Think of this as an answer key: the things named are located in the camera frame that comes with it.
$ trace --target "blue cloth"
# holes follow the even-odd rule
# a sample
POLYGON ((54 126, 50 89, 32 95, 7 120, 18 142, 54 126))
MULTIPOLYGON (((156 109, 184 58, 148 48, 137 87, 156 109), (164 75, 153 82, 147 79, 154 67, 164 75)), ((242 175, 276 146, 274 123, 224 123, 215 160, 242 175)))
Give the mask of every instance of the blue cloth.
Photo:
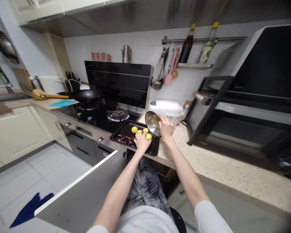
POLYGON ((19 212, 14 222, 10 226, 10 228, 18 226, 32 218, 35 217, 35 210, 38 209, 41 205, 46 203, 49 199, 54 196, 53 193, 46 195, 42 200, 40 200, 40 193, 37 193, 22 210, 19 212))
POLYGON ((75 103, 75 102, 76 102, 75 100, 62 100, 62 101, 60 101, 60 102, 57 102, 57 103, 51 104, 51 105, 49 105, 49 106, 64 107, 64 106, 67 106, 67 105, 73 104, 73 103, 75 103))

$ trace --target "patterned pants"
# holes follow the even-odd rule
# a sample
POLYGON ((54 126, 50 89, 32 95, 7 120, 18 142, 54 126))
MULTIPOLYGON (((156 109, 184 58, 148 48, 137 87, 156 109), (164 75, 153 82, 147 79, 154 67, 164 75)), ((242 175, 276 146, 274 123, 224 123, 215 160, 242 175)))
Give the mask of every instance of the patterned pants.
MULTIPOLYGON (((130 162, 132 157, 133 155, 129 156, 126 165, 130 162)), ((158 208, 174 220, 158 175, 153 168, 152 161, 145 156, 141 158, 138 164, 132 187, 126 198, 121 215, 142 205, 158 208)))

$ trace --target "power outlet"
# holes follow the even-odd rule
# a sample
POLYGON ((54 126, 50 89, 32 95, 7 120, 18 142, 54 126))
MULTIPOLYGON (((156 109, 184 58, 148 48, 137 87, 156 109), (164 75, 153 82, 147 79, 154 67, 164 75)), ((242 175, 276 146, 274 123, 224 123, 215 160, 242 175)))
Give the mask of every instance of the power outlet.
POLYGON ((185 109, 185 106, 186 106, 187 104, 189 105, 189 108, 190 108, 191 105, 192 105, 192 103, 193 103, 193 101, 186 100, 186 101, 184 102, 183 108, 185 109))

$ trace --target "black baking tray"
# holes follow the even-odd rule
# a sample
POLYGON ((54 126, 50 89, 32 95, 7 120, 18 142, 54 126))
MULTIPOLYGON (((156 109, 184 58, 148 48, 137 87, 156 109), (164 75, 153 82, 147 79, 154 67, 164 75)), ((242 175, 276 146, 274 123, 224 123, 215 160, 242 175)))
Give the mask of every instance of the black baking tray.
MULTIPOLYGON (((123 145, 127 148, 133 149, 133 150, 137 150, 136 144, 134 143, 134 141, 132 140, 132 145, 127 145, 127 144, 123 144, 121 142, 118 141, 119 137, 117 136, 118 134, 120 135, 125 135, 125 136, 129 136, 132 139, 135 138, 135 134, 132 133, 132 127, 136 126, 139 129, 143 130, 144 128, 147 128, 146 124, 142 124, 136 121, 126 121, 124 122, 111 136, 110 136, 110 140, 113 142, 116 142, 120 145, 123 145)), ((149 132, 149 134, 152 135, 152 142, 151 145, 149 146, 149 148, 146 150, 146 154, 147 155, 151 155, 151 156, 157 156, 158 154, 158 147, 159 147, 159 137, 154 136, 151 132, 149 132)))

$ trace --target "sink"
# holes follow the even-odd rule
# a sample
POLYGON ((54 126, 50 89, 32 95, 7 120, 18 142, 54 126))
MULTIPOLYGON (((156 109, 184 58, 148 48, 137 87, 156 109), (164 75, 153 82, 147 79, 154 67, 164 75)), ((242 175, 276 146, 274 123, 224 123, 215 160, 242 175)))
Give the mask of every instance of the sink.
POLYGON ((25 93, 0 94, 0 102, 12 102, 24 99, 31 99, 32 96, 25 93))

